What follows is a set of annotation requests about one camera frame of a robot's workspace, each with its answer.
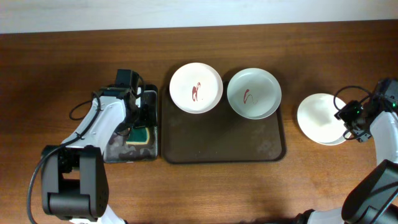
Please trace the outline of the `green yellow scrub sponge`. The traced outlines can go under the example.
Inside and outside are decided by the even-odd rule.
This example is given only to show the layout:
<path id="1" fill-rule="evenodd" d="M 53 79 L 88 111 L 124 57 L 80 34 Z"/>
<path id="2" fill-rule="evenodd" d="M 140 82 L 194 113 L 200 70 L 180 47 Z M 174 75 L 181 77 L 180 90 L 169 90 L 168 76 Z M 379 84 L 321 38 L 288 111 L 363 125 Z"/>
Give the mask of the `green yellow scrub sponge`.
<path id="1" fill-rule="evenodd" d="M 144 145 L 149 142 L 149 139 L 148 128 L 132 128 L 126 143 L 130 145 Z"/>

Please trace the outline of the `white plate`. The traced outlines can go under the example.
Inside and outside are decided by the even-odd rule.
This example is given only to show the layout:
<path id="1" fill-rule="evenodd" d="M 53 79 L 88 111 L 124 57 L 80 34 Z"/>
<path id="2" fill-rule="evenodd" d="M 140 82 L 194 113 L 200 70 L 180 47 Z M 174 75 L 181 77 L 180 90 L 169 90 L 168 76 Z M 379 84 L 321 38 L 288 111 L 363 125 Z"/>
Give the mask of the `white plate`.
<path id="1" fill-rule="evenodd" d="M 337 120 L 338 110 L 333 103 L 334 96 L 326 93 L 316 93 L 306 97 L 298 106 L 297 121 L 300 129 L 312 141 L 335 146 L 346 141 L 350 134 L 345 134 L 346 128 L 342 120 Z"/>
<path id="2" fill-rule="evenodd" d="M 223 82 L 211 66 L 193 62 L 181 66 L 171 77 L 169 92 L 182 111 L 191 114 L 212 110 L 223 94 Z"/>

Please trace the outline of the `pale blue plate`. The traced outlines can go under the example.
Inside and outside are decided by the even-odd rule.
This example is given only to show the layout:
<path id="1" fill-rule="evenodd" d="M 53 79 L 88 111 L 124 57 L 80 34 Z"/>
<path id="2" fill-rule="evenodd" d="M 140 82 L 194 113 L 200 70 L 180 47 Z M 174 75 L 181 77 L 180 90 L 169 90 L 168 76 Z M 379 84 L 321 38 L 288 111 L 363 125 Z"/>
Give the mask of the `pale blue plate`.
<path id="1" fill-rule="evenodd" d="M 279 82 L 260 68 L 247 68 L 236 73 L 228 83 L 226 95 L 232 109 L 247 119 L 269 117 L 282 101 Z"/>

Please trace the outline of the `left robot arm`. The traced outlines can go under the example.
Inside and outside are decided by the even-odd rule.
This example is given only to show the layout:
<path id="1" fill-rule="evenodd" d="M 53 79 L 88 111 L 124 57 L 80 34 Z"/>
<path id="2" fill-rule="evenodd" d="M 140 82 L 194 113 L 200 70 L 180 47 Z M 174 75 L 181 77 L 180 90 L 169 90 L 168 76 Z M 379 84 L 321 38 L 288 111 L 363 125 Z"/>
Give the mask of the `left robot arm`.
<path id="1" fill-rule="evenodd" d="M 42 207 L 72 223 L 125 223 L 108 204 L 106 163 L 157 157 L 157 87 L 109 86 L 59 146 L 40 158 Z"/>

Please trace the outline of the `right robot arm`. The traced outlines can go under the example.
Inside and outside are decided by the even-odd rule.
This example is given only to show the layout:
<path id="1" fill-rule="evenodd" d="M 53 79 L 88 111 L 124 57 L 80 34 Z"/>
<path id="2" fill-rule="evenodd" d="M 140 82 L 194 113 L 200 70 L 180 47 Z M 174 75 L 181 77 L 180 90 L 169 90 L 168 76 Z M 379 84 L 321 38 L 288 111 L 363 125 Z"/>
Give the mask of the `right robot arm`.
<path id="1" fill-rule="evenodd" d="M 307 210 L 292 223 L 397 223 L 397 79 L 379 80 L 362 100 L 338 108 L 335 118 L 358 142 L 374 139 L 376 168 L 347 196 L 340 208 Z"/>

